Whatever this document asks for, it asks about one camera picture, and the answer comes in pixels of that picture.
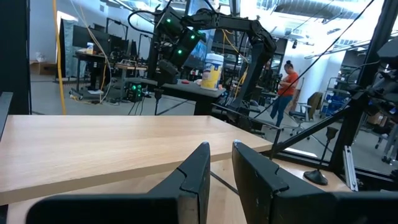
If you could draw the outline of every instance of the office chair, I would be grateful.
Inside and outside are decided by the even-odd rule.
[[[297,103],[300,106],[300,112],[298,111],[289,111],[289,116],[298,124],[298,126],[284,126],[282,131],[286,129],[291,129],[292,132],[290,136],[293,136],[293,133],[296,132],[298,134],[301,131],[304,131],[305,128],[301,126],[302,123],[310,122],[310,118],[308,112],[311,109],[310,105],[306,103]]]

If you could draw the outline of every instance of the shelf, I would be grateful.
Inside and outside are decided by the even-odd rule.
[[[349,92],[346,91],[346,90],[338,90],[338,89],[335,89],[335,88],[328,88],[328,91],[333,91],[333,92],[336,92],[336,93],[345,93],[345,94],[349,94]]]

